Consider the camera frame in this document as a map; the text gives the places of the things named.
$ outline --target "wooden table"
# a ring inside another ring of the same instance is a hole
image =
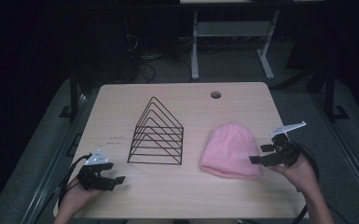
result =
[[[211,92],[221,93],[219,99]],[[184,126],[182,165],[127,163],[138,119],[157,97]],[[282,125],[264,83],[106,85],[99,92],[78,146],[77,158],[100,149],[115,165],[106,177],[125,175],[80,211],[92,218],[272,218],[295,217],[300,193],[282,175],[262,168],[257,179],[225,179],[202,171],[200,156],[214,129],[238,122],[258,146]],[[74,177],[81,164],[73,172]]]

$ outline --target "pink beanie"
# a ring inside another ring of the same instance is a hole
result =
[[[228,123],[214,130],[200,168],[228,178],[256,178],[260,166],[252,164],[249,156],[258,156],[252,133],[238,123]]]

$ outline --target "wire triangle rack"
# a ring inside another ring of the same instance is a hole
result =
[[[184,128],[152,97],[133,133],[128,163],[182,165]]]

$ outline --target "human hand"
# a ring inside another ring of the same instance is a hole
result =
[[[301,153],[297,162],[291,167],[276,165],[269,168],[284,175],[302,193],[311,194],[316,190],[319,191],[319,184],[312,166]]]
[[[67,192],[62,199],[55,224],[69,223],[72,217],[89,201],[100,195],[103,191],[97,189],[84,189],[77,178],[74,178],[66,187]]]

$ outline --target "grommet hole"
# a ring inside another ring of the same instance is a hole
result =
[[[219,99],[220,97],[222,97],[222,93],[220,93],[219,91],[213,91],[211,92],[211,97],[214,99]]]

